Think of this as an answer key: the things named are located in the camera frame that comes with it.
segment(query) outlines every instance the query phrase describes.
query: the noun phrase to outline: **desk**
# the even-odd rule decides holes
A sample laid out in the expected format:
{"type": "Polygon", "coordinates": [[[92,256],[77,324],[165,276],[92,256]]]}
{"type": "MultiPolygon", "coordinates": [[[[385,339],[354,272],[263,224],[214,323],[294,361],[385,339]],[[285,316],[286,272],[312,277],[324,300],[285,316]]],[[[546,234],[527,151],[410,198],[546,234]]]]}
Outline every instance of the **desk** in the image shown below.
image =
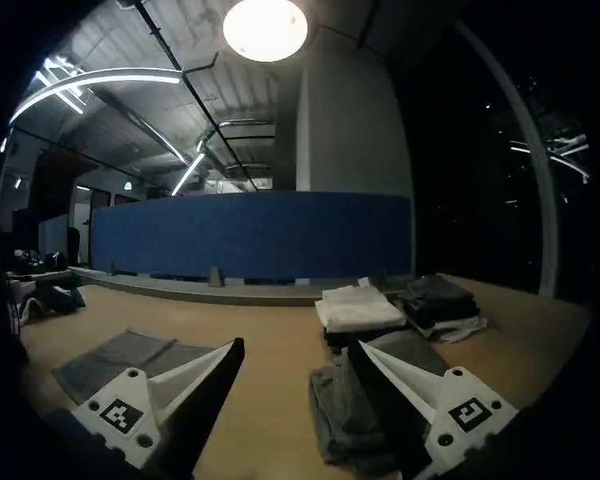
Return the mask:
{"type": "MultiPolygon", "coordinates": [[[[464,365],[517,407],[548,386],[586,329],[586,311],[460,278],[493,328],[454,345],[434,345],[452,365],[464,365]]],[[[309,411],[308,373],[330,363],[322,324],[312,307],[225,306],[84,286],[87,307],[25,326],[31,363],[26,390],[41,414],[72,401],[51,370],[124,331],[220,346],[245,339],[246,358],[195,473],[199,478],[352,479],[318,455],[309,411]]]]}

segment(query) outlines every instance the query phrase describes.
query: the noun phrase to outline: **white pillar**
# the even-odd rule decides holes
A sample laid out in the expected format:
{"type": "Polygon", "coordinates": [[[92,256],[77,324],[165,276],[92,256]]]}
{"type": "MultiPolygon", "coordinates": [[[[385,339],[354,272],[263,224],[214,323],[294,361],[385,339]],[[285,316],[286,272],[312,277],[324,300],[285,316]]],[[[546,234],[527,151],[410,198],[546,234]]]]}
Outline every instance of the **white pillar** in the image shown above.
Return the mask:
{"type": "Polygon", "coordinates": [[[383,64],[306,55],[296,154],[296,190],[413,197],[402,117],[383,64]]]}

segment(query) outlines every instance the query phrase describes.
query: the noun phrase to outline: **folded cloth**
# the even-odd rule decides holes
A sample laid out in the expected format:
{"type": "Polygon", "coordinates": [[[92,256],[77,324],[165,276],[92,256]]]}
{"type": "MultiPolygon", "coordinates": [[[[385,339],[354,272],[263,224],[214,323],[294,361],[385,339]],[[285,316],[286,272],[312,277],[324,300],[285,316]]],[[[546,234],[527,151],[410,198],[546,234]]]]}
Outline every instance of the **folded cloth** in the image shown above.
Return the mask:
{"type": "Polygon", "coordinates": [[[479,315],[462,320],[437,322],[432,328],[418,330],[425,338],[436,338],[447,343],[456,343],[469,337],[473,332],[483,330],[487,326],[487,319],[479,315]]]}
{"type": "Polygon", "coordinates": [[[426,275],[409,282],[407,292],[414,298],[426,302],[453,302],[465,298],[473,298],[473,294],[447,280],[440,275],[426,275]]]}
{"type": "Polygon", "coordinates": [[[322,292],[322,300],[315,303],[315,308],[327,331],[356,332],[405,324],[400,310],[368,278],[361,278],[358,284],[322,292]]]}
{"type": "MultiPolygon", "coordinates": [[[[447,364],[414,330],[396,331],[370,345],[435,374],[447,364]]],[[[310,374],[310,409],[322,459],[349,464],[360,474],[396,468],[373,408],[349,362],[347,351],[331,366],[310,374]]]]}
{"type": "Polygon", "coordinates": [[[387,328],[379,328],[374,330],[364,330],[360,332],[336,333],[328,332],[323,329],[322,336],[325,339],[326,345],[329,347],[343,348],[349,345],[351,339],[360,340],[361,342],[370,342],[383,335],[390,334],[397,330],[408,330],[413,328],[411,322],[400,326],[388,326],[387,328]]]}
{"type": "Polygon", "coordinates": [[[400,295],[405,314],[420,328],[431,328],[436,322],[459,320],[480,315],[480,309],[471,298],[462,298],[452,302],[427,303],[409,296],[400,295]]]}

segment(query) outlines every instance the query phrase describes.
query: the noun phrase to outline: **door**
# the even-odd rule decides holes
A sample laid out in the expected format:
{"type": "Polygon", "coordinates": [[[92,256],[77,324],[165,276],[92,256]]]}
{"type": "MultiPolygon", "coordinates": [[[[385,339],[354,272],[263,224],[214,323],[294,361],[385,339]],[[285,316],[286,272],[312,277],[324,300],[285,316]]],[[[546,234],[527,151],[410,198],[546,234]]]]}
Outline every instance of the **door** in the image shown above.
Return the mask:
{"type": "Polygon", "coordinates": [[[111,193],[102,190],[93,189],[91,191],[91,203],[89,211],[89,268],[91,265],[91,230],[94,224],[94,210],[97,208],[107,208],[111,204],[111,193]]]}

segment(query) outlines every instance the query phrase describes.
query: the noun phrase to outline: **stack of folded towels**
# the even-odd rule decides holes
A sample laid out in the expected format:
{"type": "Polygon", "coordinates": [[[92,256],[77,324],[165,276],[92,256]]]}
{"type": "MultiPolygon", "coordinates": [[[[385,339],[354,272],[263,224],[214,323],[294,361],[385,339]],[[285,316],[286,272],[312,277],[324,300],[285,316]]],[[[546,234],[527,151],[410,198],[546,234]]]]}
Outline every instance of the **stack of folded towels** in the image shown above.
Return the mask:
{"type": "Polygon", "coordinates": [[[358,286],[324,290],[315,308],[327,345],[334,347],[345,346],[351,336],[368,341],[406,323],[404,314],[368,278],[358,280],[358,286]]]}
{"type": "Polygon", "coordinates": [[[401,297],[405,313],[427,338],[459,342],[486,327],[473,294],[440,275],[413,280],[401,297]]]}

